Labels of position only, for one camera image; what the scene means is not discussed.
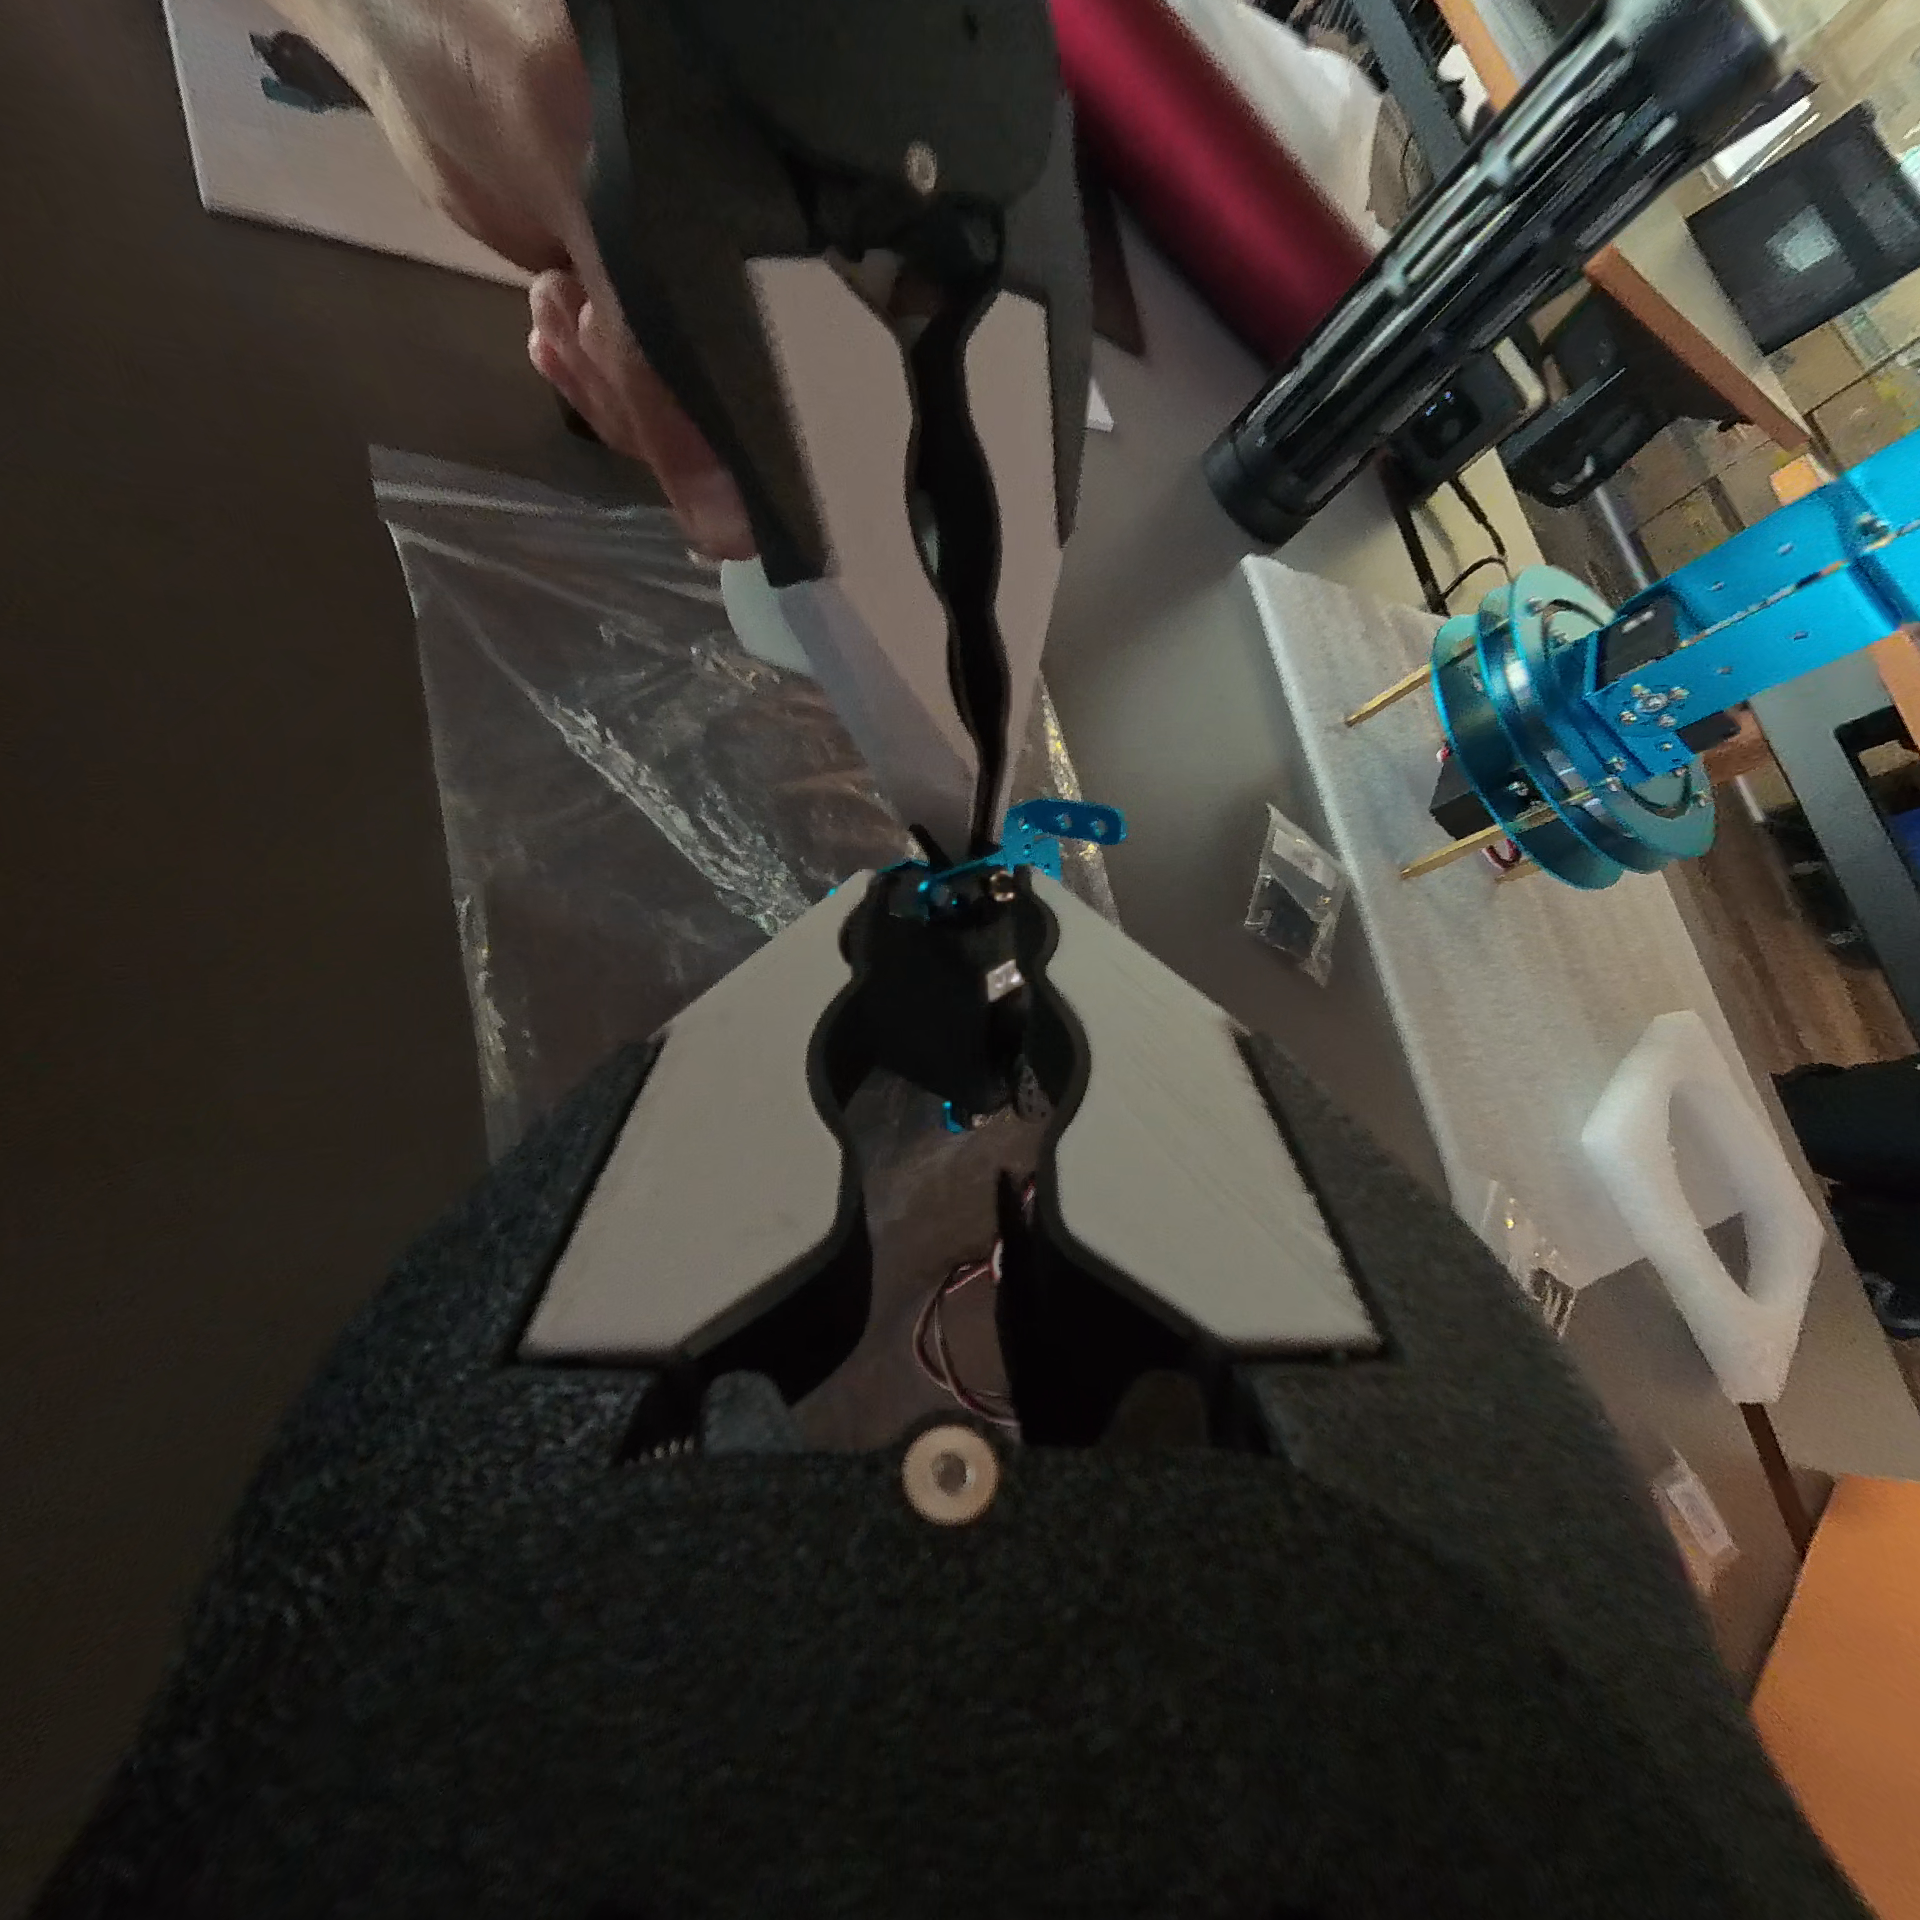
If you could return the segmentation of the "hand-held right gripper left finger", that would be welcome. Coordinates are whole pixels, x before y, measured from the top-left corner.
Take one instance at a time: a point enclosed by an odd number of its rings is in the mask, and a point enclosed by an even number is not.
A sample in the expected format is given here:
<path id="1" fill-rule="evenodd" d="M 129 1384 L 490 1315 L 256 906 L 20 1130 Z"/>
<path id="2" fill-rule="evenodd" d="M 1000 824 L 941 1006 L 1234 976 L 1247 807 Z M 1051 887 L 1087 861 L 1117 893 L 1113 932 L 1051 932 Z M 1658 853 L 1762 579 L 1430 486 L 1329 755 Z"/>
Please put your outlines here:
<path id="1" fill-rule="evenodd" d="M 695 1391 L 740 1368 L 783 1405 L 850 1362 L 871 1246 L 819 1031 L 852 989 L 846 926 L 867 887 L 852 874 L 658 1028 L 519 1362 L 636 1367 Z"/>

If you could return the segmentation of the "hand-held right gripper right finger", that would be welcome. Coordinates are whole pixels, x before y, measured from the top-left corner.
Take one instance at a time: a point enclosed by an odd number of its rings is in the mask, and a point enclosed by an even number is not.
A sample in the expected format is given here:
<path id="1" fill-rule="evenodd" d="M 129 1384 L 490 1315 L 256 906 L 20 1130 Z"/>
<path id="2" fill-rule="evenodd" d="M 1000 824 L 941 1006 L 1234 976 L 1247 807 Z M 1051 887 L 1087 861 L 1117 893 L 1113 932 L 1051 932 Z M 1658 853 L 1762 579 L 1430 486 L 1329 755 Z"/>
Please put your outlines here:
<path id="1" fill-rule="evenodd" d="M 1043 1100 L 1033 1196 L 1000 1199 L 1021 1444 L 1276 1449 L 1259 1372 L 1379 1329 L 1247 1031 L 1051 878 L 1021 878 L 1014 935 Z"/>

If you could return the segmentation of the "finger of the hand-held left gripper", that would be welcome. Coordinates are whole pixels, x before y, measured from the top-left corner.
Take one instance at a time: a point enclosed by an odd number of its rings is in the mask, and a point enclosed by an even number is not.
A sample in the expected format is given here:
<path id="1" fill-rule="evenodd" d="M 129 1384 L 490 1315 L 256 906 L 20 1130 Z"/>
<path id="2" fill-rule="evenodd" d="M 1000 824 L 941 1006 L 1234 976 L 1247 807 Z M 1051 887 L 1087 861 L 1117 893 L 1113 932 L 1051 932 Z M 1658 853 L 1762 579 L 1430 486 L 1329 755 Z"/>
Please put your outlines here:
<path id="1" fill-rule="evenodd" d="M 964 850 L 985 853 L 1040 696 L 1077 516 L 1077 335 L 995 291 L 938 356 L 938 594 L 945 676 L 973 749 Z"/>
<path id="2" fill-rule="evenodd" d="M 981 749 L 915 529 L 915 459 L 924 401 L 964 401 L 959 365 L 987 294 L 934 291 L 908 343 L 822 257 L 756 257 L 747 291 L 819 529 L 819 560 L 764 553 L 764 583 L 880 800 L 971 856 Z"/>

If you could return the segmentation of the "black servo with blue bracket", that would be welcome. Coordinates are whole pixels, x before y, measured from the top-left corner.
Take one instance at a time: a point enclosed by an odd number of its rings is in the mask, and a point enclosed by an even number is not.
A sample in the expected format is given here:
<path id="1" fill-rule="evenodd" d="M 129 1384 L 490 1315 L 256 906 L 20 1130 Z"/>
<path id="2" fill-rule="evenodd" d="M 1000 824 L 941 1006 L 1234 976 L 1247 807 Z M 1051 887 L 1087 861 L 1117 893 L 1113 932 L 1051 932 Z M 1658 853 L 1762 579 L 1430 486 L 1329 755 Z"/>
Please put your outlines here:
<path id="1" fill-rule="evenodd" d="M 1113 850 L 1128 824 L 1109 803 L 1009 807 L 987 853 L 908 856 L 877 868 L 880 981 L 877 1064 L 941 1104 L 964 1135 L 1021 1100 L 1026 976 L 1021 961 L 1025 878 L 1061 882 L 1061 853 Z"/>

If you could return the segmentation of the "grey desk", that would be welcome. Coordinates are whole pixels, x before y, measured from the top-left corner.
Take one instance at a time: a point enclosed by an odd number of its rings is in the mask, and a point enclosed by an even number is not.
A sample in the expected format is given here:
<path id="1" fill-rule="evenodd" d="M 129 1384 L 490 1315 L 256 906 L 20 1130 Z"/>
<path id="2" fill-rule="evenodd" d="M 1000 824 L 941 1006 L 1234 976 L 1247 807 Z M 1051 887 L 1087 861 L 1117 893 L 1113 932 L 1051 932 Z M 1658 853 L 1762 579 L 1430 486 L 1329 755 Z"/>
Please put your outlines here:
<path id="1" fill-rule="evenodd" d="M 1265 1372 L 1254 1456 L 638 1462 L 504 1356 L 597 1065 L 457 1165 L 396 564 L 311 343 L 197 291 L 160 26 L 2 3 L 2 1367 L 181 1531 L 253 1469 L 33 1917 L 1863 1917 L 1569 1367 L 1258 1046 L 1417 1350 Z"/>

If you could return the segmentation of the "person's left hand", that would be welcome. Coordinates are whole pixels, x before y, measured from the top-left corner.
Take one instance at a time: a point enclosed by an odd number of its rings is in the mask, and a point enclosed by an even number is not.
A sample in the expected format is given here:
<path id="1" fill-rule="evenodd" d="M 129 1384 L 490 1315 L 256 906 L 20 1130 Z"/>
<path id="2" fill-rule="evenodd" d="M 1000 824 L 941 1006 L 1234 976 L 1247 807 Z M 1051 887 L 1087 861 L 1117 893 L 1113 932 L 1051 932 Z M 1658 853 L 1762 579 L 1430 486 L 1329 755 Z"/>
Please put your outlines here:
<path id="1" fill-rule="evenodd" d="M 359 94 L 417 195 L 531 275 L 526 356 L 638 460 L 712 564 L 756 553 L 733 475 L 636 349 L 588 232 L 588 78 L 566 3 L 274 3 Z"/>

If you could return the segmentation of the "small bag of black parts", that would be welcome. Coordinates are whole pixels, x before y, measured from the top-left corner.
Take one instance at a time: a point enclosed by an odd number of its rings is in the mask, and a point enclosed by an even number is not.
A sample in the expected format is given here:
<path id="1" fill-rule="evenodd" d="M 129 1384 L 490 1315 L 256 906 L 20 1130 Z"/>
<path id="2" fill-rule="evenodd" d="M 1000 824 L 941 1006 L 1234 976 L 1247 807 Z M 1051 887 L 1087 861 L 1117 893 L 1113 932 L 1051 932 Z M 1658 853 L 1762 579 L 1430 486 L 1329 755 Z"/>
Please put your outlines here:
<path id="1" fill-rule="evenodd" d="M 1329 981 L 1329 950 L 1349 878 L 1285 807 L 1265 807 L 1265 837 L 1246 903 L 1246 935 L 1289 958 L 1305 981 Z"/>

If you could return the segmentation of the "white foam sheet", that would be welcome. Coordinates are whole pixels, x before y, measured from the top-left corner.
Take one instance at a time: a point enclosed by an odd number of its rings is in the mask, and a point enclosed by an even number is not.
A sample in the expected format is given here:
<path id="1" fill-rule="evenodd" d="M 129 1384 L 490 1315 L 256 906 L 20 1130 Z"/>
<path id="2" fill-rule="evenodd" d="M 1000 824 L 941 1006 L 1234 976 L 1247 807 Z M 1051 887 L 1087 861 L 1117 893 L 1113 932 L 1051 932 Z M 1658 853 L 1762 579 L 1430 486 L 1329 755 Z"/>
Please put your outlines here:
<path id="1" fill-rule="evenodd" d="M 1439 622 L 1276 560 L 1246 560 L 1241 583 L 1458 1214 L 1472 1226 L 1497 1178 L 1560 1250 L 1569 1285 L 1635 1263 L 1578 1134 L 1640 1031 L 1662 1011 L 1702 1016 L 1771 1125 L 1669 882 L 1578 893 L 1546 878 L 1501 882 L 1485 856 L 1404 882 L 1430 829 L 1435 716 L 1404 698 L 1347 729 L 1347 709 L 1427 657 Z M 1723 1170 L 1688 1140 L 1678 1165 L 1714 1252 L 1742 1279 L 1744 1237 Z"/>

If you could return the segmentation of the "pile of small screw bags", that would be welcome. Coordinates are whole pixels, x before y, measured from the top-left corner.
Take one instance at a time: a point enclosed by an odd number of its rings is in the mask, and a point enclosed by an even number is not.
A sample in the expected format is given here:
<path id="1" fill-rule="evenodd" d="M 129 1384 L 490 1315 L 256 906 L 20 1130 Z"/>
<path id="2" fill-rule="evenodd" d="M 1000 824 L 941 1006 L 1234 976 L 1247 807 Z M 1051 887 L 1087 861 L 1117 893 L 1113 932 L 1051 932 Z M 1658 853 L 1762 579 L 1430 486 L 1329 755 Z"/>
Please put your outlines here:
<path id="1" fill-rule="evenodd" d="M 1560 1250 L 1497 1178 L 1485 1184 L 1472 1232 L 1501 1261 L 1515 1292 L 1541 1311 L 1543 1328 L 1556 1340 L 1568 1340 L 1581 1287 L 1568 1279 Z M 1669 1457 L 1651 1474 L 1649 1491 L 1678 1549 L 1693 1593 L 1710 1597 L 1723 1574 L 1742 1559 L 1714 1495 L 1676 1447 L 1669 1447 Z"/>

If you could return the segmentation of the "clear plastic bag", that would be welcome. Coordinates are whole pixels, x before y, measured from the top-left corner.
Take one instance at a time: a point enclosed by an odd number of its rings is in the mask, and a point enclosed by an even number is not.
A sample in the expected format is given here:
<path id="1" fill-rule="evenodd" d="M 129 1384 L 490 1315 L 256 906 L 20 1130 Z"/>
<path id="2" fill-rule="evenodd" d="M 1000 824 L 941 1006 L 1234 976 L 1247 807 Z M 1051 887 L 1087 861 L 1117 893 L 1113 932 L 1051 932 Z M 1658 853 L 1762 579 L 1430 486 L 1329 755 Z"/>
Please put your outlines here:
<path id="1" fill-rule="evenodd" d="M 912 856 L 663 509 L 393 445 L 490 1156 L 858 868 Z"/>

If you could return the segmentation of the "red metal cylinder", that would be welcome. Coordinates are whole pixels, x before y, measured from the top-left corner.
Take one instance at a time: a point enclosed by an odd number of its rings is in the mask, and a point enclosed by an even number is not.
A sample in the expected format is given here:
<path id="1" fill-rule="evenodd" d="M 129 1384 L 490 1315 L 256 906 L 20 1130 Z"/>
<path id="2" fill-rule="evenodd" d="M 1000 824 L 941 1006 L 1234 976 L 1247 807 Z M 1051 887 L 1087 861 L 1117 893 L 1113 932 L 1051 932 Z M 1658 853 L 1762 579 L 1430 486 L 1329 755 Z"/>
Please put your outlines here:
<path id="1" fill-rule="evenodd" d="M 1278 369 L 1370 243 L 1176 3 L 1051 3 L 1091 155 L 1229 335 Z"/>

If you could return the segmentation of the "black device with colour screen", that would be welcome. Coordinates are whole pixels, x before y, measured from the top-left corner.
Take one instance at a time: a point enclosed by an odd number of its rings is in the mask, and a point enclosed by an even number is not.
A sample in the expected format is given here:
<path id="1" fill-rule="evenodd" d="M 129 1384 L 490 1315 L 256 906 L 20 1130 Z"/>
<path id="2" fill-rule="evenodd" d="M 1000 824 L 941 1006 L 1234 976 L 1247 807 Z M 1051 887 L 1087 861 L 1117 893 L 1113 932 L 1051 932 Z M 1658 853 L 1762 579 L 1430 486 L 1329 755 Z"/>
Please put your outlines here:
<path id="1" fill-rule="evenodd" d="M 1404 491 L 1427 498 L 1454 481 L 1472 459 L 1530 422 L 1543 403 L 1543 376 L 1512 336 L 1471 353 L 1389 441 Z"/>

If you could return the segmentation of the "black cylindrical tool holder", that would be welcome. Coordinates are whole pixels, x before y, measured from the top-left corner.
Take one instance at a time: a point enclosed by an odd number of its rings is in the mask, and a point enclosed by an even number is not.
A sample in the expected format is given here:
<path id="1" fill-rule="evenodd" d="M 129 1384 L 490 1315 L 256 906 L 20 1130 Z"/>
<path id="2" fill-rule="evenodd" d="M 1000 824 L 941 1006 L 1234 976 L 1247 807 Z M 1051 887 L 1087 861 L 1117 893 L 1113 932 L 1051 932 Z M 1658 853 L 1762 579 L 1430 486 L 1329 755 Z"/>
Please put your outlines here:
<path id="1" fill-rule="evenodd" d="M 1766 3 L 1595 3 L 1215 438 L 1221 513 L 1265 546 L 1296 539 L 1785 74 Z"/>

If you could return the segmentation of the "white crumpled plastic bag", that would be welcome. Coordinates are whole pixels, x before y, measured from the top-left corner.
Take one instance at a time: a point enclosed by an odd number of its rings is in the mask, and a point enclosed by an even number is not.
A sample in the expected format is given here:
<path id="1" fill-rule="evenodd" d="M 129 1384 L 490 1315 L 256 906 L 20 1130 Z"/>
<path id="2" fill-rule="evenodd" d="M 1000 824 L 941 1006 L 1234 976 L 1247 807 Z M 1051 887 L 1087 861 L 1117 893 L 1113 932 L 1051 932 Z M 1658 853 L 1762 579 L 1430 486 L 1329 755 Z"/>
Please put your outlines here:
<path id="1" fill-rule="evenodd" d="M 1338 52 L 1312 48 L 1258 3 L 1168 3 L 1370 247 L 1379 94 Z"/>

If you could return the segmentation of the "open instruction manual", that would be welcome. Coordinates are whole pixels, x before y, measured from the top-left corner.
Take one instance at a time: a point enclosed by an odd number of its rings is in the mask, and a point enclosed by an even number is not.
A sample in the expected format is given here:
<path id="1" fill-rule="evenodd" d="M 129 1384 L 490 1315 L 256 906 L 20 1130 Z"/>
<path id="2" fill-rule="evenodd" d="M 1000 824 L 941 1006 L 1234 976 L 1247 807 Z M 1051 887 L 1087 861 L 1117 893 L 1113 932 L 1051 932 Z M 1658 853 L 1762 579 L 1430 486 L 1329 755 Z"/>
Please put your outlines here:
<path id="1" fill-rule="evenodd" d="M 359 253 L 523 288 L 557 241 L 495 253 L 427 182 L 381 110 L 381 31 L 434 23 L 415 3 L 164 3 L 203 206 Z"/>

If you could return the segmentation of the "orange cardboard box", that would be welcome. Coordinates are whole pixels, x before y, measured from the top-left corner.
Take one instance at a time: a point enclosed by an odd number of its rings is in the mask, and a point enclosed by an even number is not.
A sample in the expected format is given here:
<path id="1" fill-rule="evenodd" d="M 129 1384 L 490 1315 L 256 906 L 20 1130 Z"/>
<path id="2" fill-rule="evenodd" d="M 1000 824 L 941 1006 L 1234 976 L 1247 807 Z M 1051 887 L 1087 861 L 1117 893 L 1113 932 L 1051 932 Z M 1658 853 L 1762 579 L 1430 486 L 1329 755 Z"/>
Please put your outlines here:
<path id="1" fill-rule="evenodd" d="M 1865 1907 L 1914 1917 L 1914 1483 L 1833 1483 L 1750 1716 Z"/>

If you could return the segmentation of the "white foam frame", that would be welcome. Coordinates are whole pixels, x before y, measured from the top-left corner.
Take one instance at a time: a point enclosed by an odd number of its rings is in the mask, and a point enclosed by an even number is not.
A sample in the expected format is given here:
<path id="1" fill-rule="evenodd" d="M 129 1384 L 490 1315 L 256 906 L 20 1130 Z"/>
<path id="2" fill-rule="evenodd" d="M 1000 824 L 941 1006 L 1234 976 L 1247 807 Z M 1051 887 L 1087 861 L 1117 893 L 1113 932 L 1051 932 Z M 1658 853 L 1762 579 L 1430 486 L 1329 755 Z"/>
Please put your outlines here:
<path id="1" fill-rule="evenodd" d="M 1698 1144 L 1735 1196 L 1742 1279 L 1688 1199 L 1678 1140 Z M 1750 1077 L 1729 1065 L 1707 1019 L 1654 1016 L 1607 1084 L 1578 1144 L 1724 1399 L 1777 1405 L 1828 1230 Z"/>

